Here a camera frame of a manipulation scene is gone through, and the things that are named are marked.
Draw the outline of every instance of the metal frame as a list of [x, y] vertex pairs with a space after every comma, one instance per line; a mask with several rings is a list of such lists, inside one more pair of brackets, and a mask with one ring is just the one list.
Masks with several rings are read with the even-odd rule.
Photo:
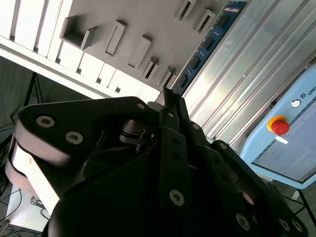
[[303, 206], [302, 208], [300, 208], [298, 211], [295, 212], [295, 215], [299, 214], [301, 211], [303, 211], [303, 210], [306, 208], [306, 210], [307, 210], [307, 212], [308, 212], [308, 214], [309, 214], [309, 216], [310, 216], [310, 218], [311, 218], [311, 220], [312, 220], [312, 222], [313, 222], [313, 224], [314, 224], [314, 226], [315, 226], [315, 228], [316, 228], [316, 218], [315, 218], [315, 216], [314, 216], [314, 214], [313, 214], [313, 212], [312, 212], [312, 210], [311, 210], [311, 208], [310, 208], [308, 202], [307, 202], [306, 199], [305, 199], [305, 196], [304, 196], [304, 194], [303, 194], [303, 191], [300, 190], [300, 189], [297, 189], [297, 191], [299, 192], [300, 197], [301, 197], [303, 203], [300, 202], [300, 201], [297, 201], [297, 200], [293, 200], [293, 199], [291, 199], [291, 198], [289, 198], [289, 197], [287, 197], [287, 196], [282, 196], [282, 197], [284, 197], [286, 200], [295, 202], [295, 203], [300, 204], [300, 205]]

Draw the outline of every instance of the white panel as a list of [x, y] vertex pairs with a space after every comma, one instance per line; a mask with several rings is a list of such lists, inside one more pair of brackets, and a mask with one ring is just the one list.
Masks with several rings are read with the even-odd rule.
[[155, 101], [159, 94], [160, 92], [158, 90], [144, 84], [142, 92], [137, 97], [139, 97], [145, 103], [148, 103], [150, 101]]
[[16, 0], [0, 1], [0, 36], [10, 37], [11, 25], [14, 15], [14, 6]]
[[60, 65], [76, 72], [82, 58], [83, 51], [73, 45], [63, 42], [60, 49]]
[[112, 67], [111, 65], [105, 63], [100, 73], [100, 84], [106, 87], [109, 86], [115, 71], [115, 67]]
[[33, 50], [45, 0], [21, 0], [15, 29], [15, 42]]
[[[19, 190], [17, 186], [12, 186], [11, 193]], [[7, 219], [10, 220], [10, 224], [28, 228], [30, 230], [42, 232], [47, 220], [40, 214], [41, 208], [31, 204], [32, 195], [28, 194], [26, 191], [21, 190], [22, 202], [19, 208], [10, 215]], [[20, 203], [20, 192], [11, 194], [10, 202], [7, 209], [7, 215], [10, 214]]]
[[81, 75], [84, 77], [97, 81], [100, 72], [102, 70], [104, 62], [84, 53], [79, 68], [81, 69]]
[[118, 93], [119, 96], [136, 96], [142, 86], [143, 83], [139, 80], [120, 70], [116, 70], [109, 85], [109, 89], [115, 91], [117, 87], [120, 88]]
[[0, 56], [92, 99], [119, 96], [108, 88], [3, 37], [0, 37]]
[[69, 11], [73, 0], [63, 0], [60, 7], [60, 12], [58, 15], [58, 20], [56, 23], [55, 31], [53, 34], [53, 39], [50, 44], [49, 52], [47, 58], [54, 61], [57, 58], [59, 47], [61, 46], [61, 39], [59, 38], [61, 30], [63, 28], [64, 19], [69, 16]]
[[53, 38], [62, 0], [49, 0], [39, 36], [38, 54], [46, 57]]

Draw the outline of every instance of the cable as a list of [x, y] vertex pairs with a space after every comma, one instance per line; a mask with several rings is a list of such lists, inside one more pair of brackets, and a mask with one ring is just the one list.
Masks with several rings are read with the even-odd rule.
[[3, 126], [0, 127], [0, 129], [2, 129], [2, 128], [4, 128], [4, 127], [7, 127], [7, 126], [9, 126], [9, 125], [13, 125], [13, 123], [8, 123], [8, 124], [6, 124], [6, 125], [3, 125]]
[[20, 207], [20, 205], [21, 205], [21, 203], [22, 203], [22, 193], [21, 193], [21, 189], [19, 188], [19, 190], [18, 190], [19, 192], [20, 192], [20, 203], [18, 204], [18, 206], [16, 207], [16, 209], [14, 209], [9, 215], [7, 215], [6, 217], [4, 217], [4, 218], [2, 218], [1, 220], [0, 220], [0, 222], [1, 221], [3, 221], [4, 219], [6, 219], [8, 216], [10, 216], [10, 215], [12, 215], [19, 207]]
[[44, 204], [42, 203], [41, 200], [37, 199], [36, 197], [32, 197], [30, 200], [30, 203], [34, 206], [38, 206], [39, 208], [41, 208], [40, 214], [42, 215], [42, 217], [44, 217], [45, 219], [49, 220], [48, 217], [45, 216], [45, 214], [43, 213], [44, 211], [47, 211]]
[[41, 102], [44, 103], [44, 100], [43, 100], [43, 95], [41, 93], [41, 89], [40, 89], [40, 80], [39, 80], [39, 77], [38, 75], [36, 74], [36, 79], [38, 81], [38, 85], [39, 85], [39, 95], [40, 95], [40, 99], [41, 99]]
[[8, 178], [7, 177], [5, 177], [6, 178], [6, 184], [5, 184], [5, 187], [4, 187], [4, 189], [1, 191], [1, 193], [0, 193], [0, 198], [2, 197], [2, 195], [3, 195], [3, 193], [4, 193], [4, 191], [6, 190], [6, 188], [8, 187], [8, 185], [9, 185], [9, 180], [8, 180]]
[[5, 196], [4, 198], [2, 198], [0, 201], [3, 201], [4, 199], [6, 199], [7, 197], [9, 197], [9, 196], [11, 196], [12, 194], [14, 194], [14, 193], [16, 193], [16, 192], [18, 192], [19, 190], [17, 190], [17, 191], [14, 191], [14, 192], [12, 192], [12, 193], [10, 193], [10, 194], [8, 194], [7, 196]]
[[9, 129], [5, 129], [5, 130], [3, 130], [3, 131], [0, 131], [0, 134], [3, 134], [3, 133], [6, 133], [6, 132], [9, 132], [9, 131], [12, 131], [14, 129], [14, 127], [13, 128], [9, 128]]
[[40, 99], [39, 99], [39, 93], [38, 93], [38, 88], [36, 87], [36, 83], [34, 82], [34, 88], [35, 88], [35, 92], [36, 92], [36, 98], [38, 100], [38, 104], [40, 103]]
[[46, 217], [46, 216], [44, 215], [44, 213], [43, 213], [43, 211], [45, 211], [45, 210], [46, 210], [46, 209], [42, 209], [42, 210], [40, 211], [40, 214], [41, 214], [45, 219], [49, 220], [49, 218]]

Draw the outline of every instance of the aluminum profile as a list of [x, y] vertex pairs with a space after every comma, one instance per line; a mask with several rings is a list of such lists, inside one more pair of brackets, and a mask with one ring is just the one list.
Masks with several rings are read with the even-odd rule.
[[293, 83], [316, 55], [315, 15], [315, 0], [249, 3], [184, 94], [209, 139], [242, 140]]

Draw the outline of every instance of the light blue panel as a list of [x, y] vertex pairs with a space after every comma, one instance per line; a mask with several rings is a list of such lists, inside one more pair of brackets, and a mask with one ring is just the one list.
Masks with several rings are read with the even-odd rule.
[[[316, 180], [316, 175], [311, 175], [314, 172], [312, 170], [309, 171], [309, 177], [304, 177], [304, 172], [308, 173], [308, 167], [313, 169], [316, 163], [316, 139], [312, 136], [315, 133], [309, 129], [316, 127], [314, 87], [316, 88], [316, 65], [301, 75], [250, 134], [240, 156], [255, 172], [299, 189], [306, 188]], [[291, 102], [296, 99], [301, 104], [292, 108]], [[279, 115], [285, 116], [291, 125], [290, 131], [282, 136], [289, 141], [287, 145], [274, 142], [276, 135], [267, 129], [268, 121]]]

